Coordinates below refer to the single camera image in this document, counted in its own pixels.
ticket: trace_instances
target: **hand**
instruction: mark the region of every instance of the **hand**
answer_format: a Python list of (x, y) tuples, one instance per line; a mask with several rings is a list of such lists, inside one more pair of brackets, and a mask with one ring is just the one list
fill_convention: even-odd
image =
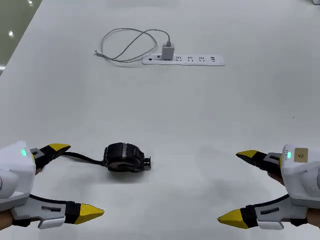
[[(37, 169), (35, 171), (35, 175), (37, 175), (41, 169)], [(14, 218), (11, 215), (10, 210), (1, 211), (0, 212), (0, 231), (6, 229), (12, 225)]]
[[(268, 175), (271, 178), (273, 178), (274, 180), (281, 183), (283, 186), (285, 185), (282, 177), (279, 177), (279, 176), (271, 174), (271, 173), (268, 173)], [(309, 224), (320, 228), (320, 209), (309, 208), (308, 212), (306, 214), (306, 219)]]

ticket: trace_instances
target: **white power strip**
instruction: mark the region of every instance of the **white power strip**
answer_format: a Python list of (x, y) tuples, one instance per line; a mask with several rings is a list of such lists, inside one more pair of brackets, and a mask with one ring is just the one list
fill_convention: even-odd
[(142, 58), (142, 64), (224, 66), (225, 62), (220, 55), (175, 54), (172, 60), (162, 60), (161, 54), (151, 54)]

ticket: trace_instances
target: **white cable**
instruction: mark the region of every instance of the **white cable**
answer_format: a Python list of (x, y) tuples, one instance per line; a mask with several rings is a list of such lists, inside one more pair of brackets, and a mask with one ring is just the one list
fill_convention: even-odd
[[(107, 56), (104, 54), (104, 43), (106, 41), (106, 39), (108, 38), (109, 35), (113, 34), (113, 33), (117, 33), (117, 32), (121, 32), (121, 31), (135, 31), (135, 32), (139, 32), (140, 34), (135, 37), (135, 39), (133, 39), (127, 46), (126, 48), (120, 53), (118, 54), (117, 56), (115, 57), (110, 57), (110, 56)], [(160, 29), (148, 29), (148, 30), (145, 30), (145, 31), (141, 31), (139, 29), (136, 29), (136, 28), (128, 28), (128, 27), (124, 27), (124, 28), (115, 28), (111, 31), (109, 31), (106, 35), (104, 35), (104, 37), (102, 38), (101, 40), (101, 43), (100, 43), (100, 52), (98, 52), (97, 50), (95, 51), (95, 54), (98, 56), (98, 57), (103, 57), (105, 58), (106, 60), (110, 60), (110, 61), (114, 61), (114, 62), (119, 62), (119, 63), (132, 63), (132, 62), (135, 62), (135, 61), (139, 61), (142, 59), (142, 57), (146, 54), (149, 54), (151, 53), (152, 51), (156, 50), (157, 47), (158, 47), (158, 43), (156, 41), (156, 39), (149, 33), (147, 32), (150, 32), (150, 31), (157, 31), (157, 32), (162, 32), (162, 33), (165, 33), (167, 36), (168, 36), (168, 41), (167, 41), (167, 46), (171, 46), (171, 39), (170, 39), (170, 35), (166, 32), (166, 31), (163, 31), (163, 30), (160, 30)], [(125, 59), (125, 60), (119, 60), (117, 58), (119, 58), (120, 56), (122, 56), (126, 51), (127, 49), (138, 39), (140, 38), (143, 34), (146, 34), (148, 35), (154, 42), (154, 45), (153, 47), (138, 55), (138, 56), (135, 56), (135, 57), (132, 57), (132, 58), (129, 58), (129, 59)]]

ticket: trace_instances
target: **black tape measure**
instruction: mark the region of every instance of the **black tape measure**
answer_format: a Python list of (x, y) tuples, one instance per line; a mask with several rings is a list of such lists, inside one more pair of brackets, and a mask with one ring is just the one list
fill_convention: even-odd
[(151, 157), (130, 143), (114, 143), (104, 150), (103, 165), (113, 172), (138, 173), (151, 168)]

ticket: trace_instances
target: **green led light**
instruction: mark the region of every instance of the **green led light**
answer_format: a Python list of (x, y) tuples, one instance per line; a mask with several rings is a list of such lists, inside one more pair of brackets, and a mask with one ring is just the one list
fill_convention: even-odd
[(22, 149), (22, 150), (21, 150), (21, 153), (22, 153), (23, 156), (27, 156), (26, 150)]

